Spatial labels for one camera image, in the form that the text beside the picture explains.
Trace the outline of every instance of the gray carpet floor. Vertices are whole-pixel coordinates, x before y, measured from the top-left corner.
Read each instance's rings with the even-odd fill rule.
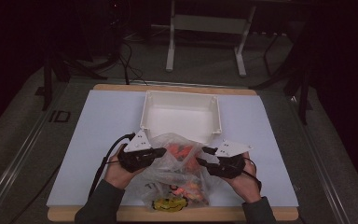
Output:
[[[178,38],[171,73],[165,72],[168,52],[166,33],[158,33],[149,42],[139,41],[136,35],[128,37],[133,70],[129,70],[129,75],[131,79],[136,78],[132,83],[246,88],[269,78],[261,56],[270,38],[263,35],[251,35],[248,38],[244,53],[248,77],[243,78],[238,76],[232,49],[236,36],[224,36],[225,41],[218,41],[221,43],[219,45],[215,40],[194,41],[191,37],[193,34],[182,35],[186,38]],[[280,37],[268,53],[272,69],[284,60],[290,48],[290,41],[284,36]],[[122,55],[128,59],[130,48],[123,46]],[[33,199],[65,154],[88,91],[99,82],[72,72],[70,83],[54,82],[55,101],[50,110],[41,111],[43,98],[34,95],[36,89],[43,85],[43,70],[40,70],[29,78],[0,118],[0,176],[24,147],[24,142],[29,141],[30,137],[36,140],[30,146],[29,156],[0,204],[0,223],[9,223]],[[99,73],[109,77],[105,81],[107,83],[123,83],[122,64],[118,63]],[[307,111],[309,125],[304,126],[296,117],[296,104],[282,95],[283,85],[284,81],[258,93],[268,111],[273,132],[296,189],[298,210],[303,218],[287,223],[358,223],[358,175],[324,113],[315,90],[310,90],[312,110]],[[49,122],[53,110],[71,111],[70,121]],[[37,123],[43,123],[43,128],[35,132],[34,125]],[[294,138],[300,133],[301,138]],[[325,175],[320,175],[317,169],[322,169]],[[46,201],[53,183],[54,178],[21,214],[17,223],[51,223],[47,218]],[[334,202],[329,201],[332,189],[328,188],[331,186],[339,198],[339,205],[344,208],[345,217],[342,219],[332,209]]]

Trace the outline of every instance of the person's left hand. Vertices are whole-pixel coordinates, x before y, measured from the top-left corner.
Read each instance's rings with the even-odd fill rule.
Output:
[[[118,189],[126,188],[131,180],[138,174],[140,174],[145,168],[137,170],[133,173],[128,172],[126,169],[121,167],[120,162],[118,161],[117,155],[123,147],[120,147],[116,154],[109,158],[109,161],[114,161],[107,166],[106,173],[103,179],[109,184],[115,186]]]

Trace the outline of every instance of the human hand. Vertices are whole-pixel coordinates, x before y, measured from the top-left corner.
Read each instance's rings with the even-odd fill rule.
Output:
[[[255,176],[255,166],[249,161],[249,152],[242,154],[245,160],[244,171]],[[247,203],[255,203],[261,200],[260,190],[254,179],[246,174],[241,174],[235,178],[228,179],[222,177]]]
[[[106,182],[115,186],[118,189],[126,188],[130,184],[131,180],[145,169],[143,168],[131,173],[121,167],[117,155],[118,152],[120,152],[120,150],[122,150],[123,148],[124,147],[120,147],[116,154],[109,158],[109,164],[103,177]]]

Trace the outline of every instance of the white tray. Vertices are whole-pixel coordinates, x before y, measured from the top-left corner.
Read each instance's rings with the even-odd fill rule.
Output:
[[[222,132],[217,96],[173,91],[147,91],[141,120],[148,138],[164,133],[208,145]]]

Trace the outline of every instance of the dark background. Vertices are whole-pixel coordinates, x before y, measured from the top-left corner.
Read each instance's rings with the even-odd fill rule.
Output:
[[[87,58],[95,52],[90,40],[90,34],[95,31],[85,32],[87,25],[82,21],[84,13],[87,14],[84,9],[88,7],[81,8],[83,14],[78,15],[78,4],[84,6],[82,2],[90,3],[86,0],[0,0],[0,116],[25,80],[43,65],[47,42],[75,58]],[[190,4],[184,3],[183,10],[191,8]],[[169,1],[132,0],[132,5],[138,7],[132,9],[131,26],[144,29],[146,35],[149,30],[145,24],[169,23]],[[98,10],[101,5],[89,8],[91,13],[92,8]],[[203,7],[205,14],[209,11],[215,11],[213,5]],[[231,5],[220,13],[241,15]],[[266,24],[271,25],[268,21],[274,21],[271,14],[263,14],[265,16],[255,15],[255,24],[267,22],[264,26],[259,24],[259,31],[268,29]],[[104,18],[109,17],[103,15],[95,21],[101,27],[106,25],[102,24]],[[337,1],[333,7],[321,10],[317,18],[319,25],[314,33],[316,44],[313,44],[319,63],[312,74],[311,85],[317,90],[358,171],[358,0]]]

